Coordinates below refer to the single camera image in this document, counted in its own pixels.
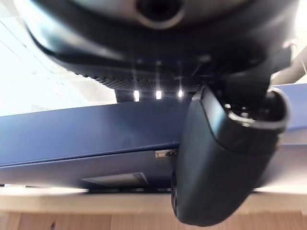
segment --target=sticker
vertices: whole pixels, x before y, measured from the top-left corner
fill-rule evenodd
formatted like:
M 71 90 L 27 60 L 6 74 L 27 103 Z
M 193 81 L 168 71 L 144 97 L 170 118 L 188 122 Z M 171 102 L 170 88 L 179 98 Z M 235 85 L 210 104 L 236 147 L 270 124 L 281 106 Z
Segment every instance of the sticker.
M 148 184 L 142 172 L 90 177 L 83 180 L 107 187 L 144 186 Z

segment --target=light wooden surface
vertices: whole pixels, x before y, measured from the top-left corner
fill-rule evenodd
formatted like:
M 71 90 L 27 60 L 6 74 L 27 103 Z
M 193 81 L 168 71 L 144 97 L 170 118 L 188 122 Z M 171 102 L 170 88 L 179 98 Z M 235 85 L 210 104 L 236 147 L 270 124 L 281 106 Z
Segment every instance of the light wooden surface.
M 44 215 L 7 214 L 1 230 L 306 230 L 300 213 L 233 215 L 221 224 L 198 228 L 179 223 L 174 215 Z
M 252 194 L 237 213 L 307 214 L 307 195 Z M 0 195 L 0 213 L 173 214 L 170 195 Z

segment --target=led light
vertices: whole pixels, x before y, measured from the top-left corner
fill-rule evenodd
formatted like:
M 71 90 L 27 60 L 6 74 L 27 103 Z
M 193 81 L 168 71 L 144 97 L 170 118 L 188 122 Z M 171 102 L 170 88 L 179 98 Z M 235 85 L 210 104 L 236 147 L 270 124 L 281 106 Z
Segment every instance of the led light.
M 134 95 L 134 101 L 135 101 L 135 102 L 139 102 L 139 101 L 140 101 L 140 93 L 139 93 L 139 91 L 138 91 L 138 90 L 135 90 L 135 91 L 133 92 L 133 95 Z
M 155 93 L 155 97 L 156 97 L 157 100 L 160 100 L 162 98 L 162 92 L 161 91 L 157 91 Z
M 179 90 L 178 97 L 183 97 L 183 91 L 182 90 Z

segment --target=blue metal panel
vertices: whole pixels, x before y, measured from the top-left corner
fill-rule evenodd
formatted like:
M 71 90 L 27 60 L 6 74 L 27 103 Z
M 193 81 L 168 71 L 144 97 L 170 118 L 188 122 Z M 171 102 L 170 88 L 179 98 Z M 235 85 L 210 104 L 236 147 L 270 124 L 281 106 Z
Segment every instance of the blue metal panel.
M 178 146 L 189 100 L 0 117 L 0 166 Z
M 307 84 L 278 88 L 292 115 L 265 184 L 307 178 Z M 92 187 L 83 179 L 144 173 L 149 187 L 169 186 L 175 159 L 152 150 L 178 146 L 188 105 L 161 100 L 0 117 L 0 184 Z

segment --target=white ceiling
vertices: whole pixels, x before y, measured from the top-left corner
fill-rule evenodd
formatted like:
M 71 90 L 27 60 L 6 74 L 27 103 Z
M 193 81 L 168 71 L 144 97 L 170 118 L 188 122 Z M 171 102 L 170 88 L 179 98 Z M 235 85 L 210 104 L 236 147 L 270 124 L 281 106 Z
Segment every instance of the white ceiling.
M 114 104 L 114 90 L 56 65 L 36 48 L 12 0 L 0 0 L 0 116 Z

